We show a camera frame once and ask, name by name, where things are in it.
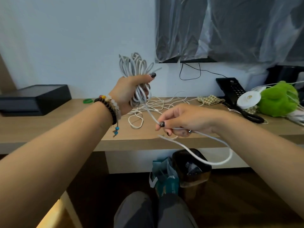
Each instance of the plastic sheet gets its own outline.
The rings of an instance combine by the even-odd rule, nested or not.
[[[156,61],[304,60],[304,0],[156,0]]]

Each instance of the person's left hand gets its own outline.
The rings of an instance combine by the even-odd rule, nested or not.
[[[132,110],[130,100],[134,96],[135,88],[140,84],[148,84],[154,78],[149,74],[130,77],[121,77],[118,79],[116,86],[109,95],[116,101],[121,111],[121,115],[125,115]]]

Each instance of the black telephone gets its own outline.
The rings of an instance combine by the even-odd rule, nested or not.
[[[216,82],[218,83],[221,90],[224,92],[226,100],[223,104],[226,105],[229,109],[234,109],[239,111],[244,118],[248,119],[249,121],[255,123],[263,123],[264,119],[260,116],[249,114],[243,111],[239,106],[237,106],[238,98],[244,94],[246,91],[243,87],[239,84],[239,81],[234,78],[216,78]]]

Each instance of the green rubber band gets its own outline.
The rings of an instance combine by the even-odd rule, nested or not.
[[[84,104],[92,103],[92,102],[93,102],[93,100],[90,99],[90,98],[87,98],[87,99],[83,100],[83,103],[84,103]]]

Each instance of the black box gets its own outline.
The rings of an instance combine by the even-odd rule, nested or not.
[[[67,85],[33,85],[0,95],[0,113],[3,116],[41,116],[71,99]]]

